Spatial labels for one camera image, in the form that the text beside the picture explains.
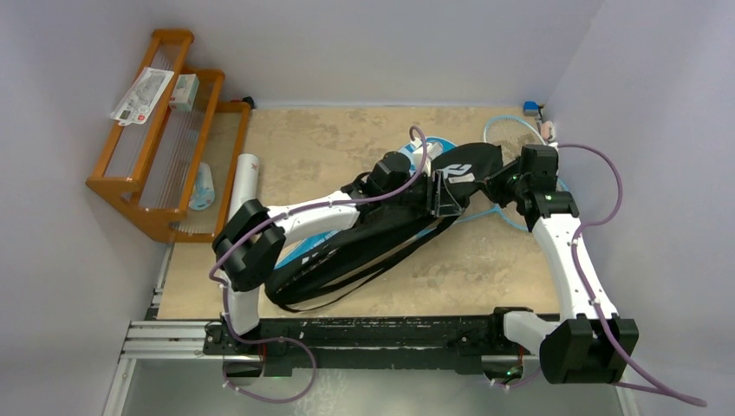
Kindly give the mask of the black Crossway racket bag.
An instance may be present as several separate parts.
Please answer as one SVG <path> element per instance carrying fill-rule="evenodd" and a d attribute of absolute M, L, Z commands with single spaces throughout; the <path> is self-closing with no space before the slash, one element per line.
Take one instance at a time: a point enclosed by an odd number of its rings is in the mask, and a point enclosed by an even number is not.
<path fill-rule="evenodd" d="M 275 269 L 264 285 L 265 295 L 280 309 L 296 313 L 298 304 L 338 293 L 340 297 L 388 272 L 416 250 L 446 231 L 470 204 L 460 199 L 458 217 L 432 214 L 433 174 L 448 179 L 475 175 L 482 179 L 503 166 L 500 146 L 470 143 L 440 154 L 427 177 L 428 213 L 360 213 L 356 223 L 286 264 Z"/>

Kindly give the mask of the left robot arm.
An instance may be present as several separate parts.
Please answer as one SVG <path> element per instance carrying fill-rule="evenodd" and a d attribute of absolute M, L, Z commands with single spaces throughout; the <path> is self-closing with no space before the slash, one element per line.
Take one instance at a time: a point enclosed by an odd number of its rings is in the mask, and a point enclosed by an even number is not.
<path fill-rule="evenodd" d="M 212 244 L 225 344 L 236 354 L 256 348 L 259 296 L 300 313 L 305 302 L 338 302 L 384 275 L 459 219 L 474 179 L 458 149 L 436 158 L 390 152 L 326 197 L 244 202 Z"/>

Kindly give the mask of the blue racket bag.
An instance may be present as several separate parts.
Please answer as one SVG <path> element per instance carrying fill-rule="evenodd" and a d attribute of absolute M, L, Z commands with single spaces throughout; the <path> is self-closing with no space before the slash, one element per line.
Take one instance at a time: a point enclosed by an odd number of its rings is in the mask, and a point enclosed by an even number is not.
<path fill-rule="evenodd" d="M 430 146 L 434 146 L 438 148 L 438 155 L 448 152 L 457 147 L 455 143 L 451 142 L 450 140 L 439 137 L 439 136 L 428 136 L 427 142 Z M 304 238 L 302 241 L 296 244 L 288 254 L 286 254 L 284 257 L 282 257 L 278 261 L 275 268 L 276 269 L 282 268 L 286 264 L 294 261 L 295 259 L 304 255 L 308 251 L 313 250 L 314 248 L 323 244 L 324 242 L 332 238 L 337 233 L 338 231 L 326 231 L 326 232 L 322 232 L 319 234 L 315 234 L 314 236 L 311 236 L 311 237 Z"/>

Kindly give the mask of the white shuttlecock tube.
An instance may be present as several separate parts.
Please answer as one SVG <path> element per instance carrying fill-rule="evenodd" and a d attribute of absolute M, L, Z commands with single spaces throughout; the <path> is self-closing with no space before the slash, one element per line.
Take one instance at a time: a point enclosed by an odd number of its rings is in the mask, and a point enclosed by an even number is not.
<path fill-rule="evenodd" d="M 231 192 L 228 220 L 232 219 L 240 207 L 248 200 L 257 197 L 260 160 L 251 153 L 237 157 L 234 182 Z"/>

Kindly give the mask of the blue racket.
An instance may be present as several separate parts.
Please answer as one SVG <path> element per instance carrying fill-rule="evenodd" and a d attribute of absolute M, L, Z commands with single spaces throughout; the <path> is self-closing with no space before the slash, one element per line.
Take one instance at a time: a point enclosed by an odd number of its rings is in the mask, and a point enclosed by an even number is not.
<path fill-rule="evenodd" d="M 463 176 L 448 179 L 448 183 L 452 186 L 452 195 L 454 197 L 467 201 L 475 192 L 482 192 L 482 185 L 485 178 L 478 179 L 475 175 L 467 173 Z M 536 221 L 540 218 L 548 218 L 552 214 L 571 214 L 576 217 L 579 211 L 569 188 L 562 181 L 558 180 L 557 192 L 552 195 L 546 195 L 546 199 L 541 199 L 537 196 L 537 205 L 530 210 L 518 210 L 514 203 L 510 203 L 506 207 L 501 207 L 491 202 L 489 209 L 463 216 L 459 218 L 458 222 L 460 224 L 467 223 L 491 214 L 499 215 L 505 223 L 517 230 L 530 232 L 533 230 Z"/>
<path fill-rule="evenodd" d="M 482 133 L 483 142 L 495 143 L 500 140 L 520 140 L 531 137 L 532 144 L 548 146 L 550 143 L 528 121 L 515 115 L 499 115 L 490 118 Z"/>

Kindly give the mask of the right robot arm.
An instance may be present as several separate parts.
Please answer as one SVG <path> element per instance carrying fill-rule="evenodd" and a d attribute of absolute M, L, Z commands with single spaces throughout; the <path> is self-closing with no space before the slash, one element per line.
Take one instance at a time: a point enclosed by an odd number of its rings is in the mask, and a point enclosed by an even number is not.
<path fill-rule="evenodd" d="M 486 330 L 486 340 L 499 353 L 519 345 L 535 355 L 551 384 L 614 384 L 639 331 L 634 320 L 620 317 L 599 282 L 576 201 L 557 188 L 558 168 L 553 146 L 525 145 L 483 183 L 490 201 L 516 204 L 546 258 L 559 305 L 557 322 L 525 308 L 497 308 L 500 321 Z"/>

